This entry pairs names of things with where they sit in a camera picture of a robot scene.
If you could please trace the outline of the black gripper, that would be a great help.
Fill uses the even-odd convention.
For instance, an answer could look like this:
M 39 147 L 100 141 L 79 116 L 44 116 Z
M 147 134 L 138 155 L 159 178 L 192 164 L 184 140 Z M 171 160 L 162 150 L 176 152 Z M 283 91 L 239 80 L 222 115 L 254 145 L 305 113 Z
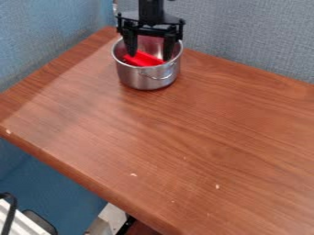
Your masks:
M 138 11 L 119 12 L 116 31 L 124 38 L 127 54 L 134 57 L 138 51 L 138 36 L 164 37 L 163 61 L 172 57 L 172 49 L 178 39 L 183 38 L 186 21 L 163 13 L 160 17 L 140 18 Z

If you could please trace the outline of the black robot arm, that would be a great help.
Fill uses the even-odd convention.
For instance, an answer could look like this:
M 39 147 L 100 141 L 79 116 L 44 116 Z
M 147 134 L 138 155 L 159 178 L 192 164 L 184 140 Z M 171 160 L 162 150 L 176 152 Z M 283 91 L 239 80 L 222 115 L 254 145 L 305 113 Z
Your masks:
M 139 36 L 163 38 L 163 60 L 168 61 L 174 45 L 183 39 L 186 21 L 164 11 L 164 0 L 139 0 L 138 10 L 119 12 L 116 20 L 128 55 L 134 57 L 138 52 Z

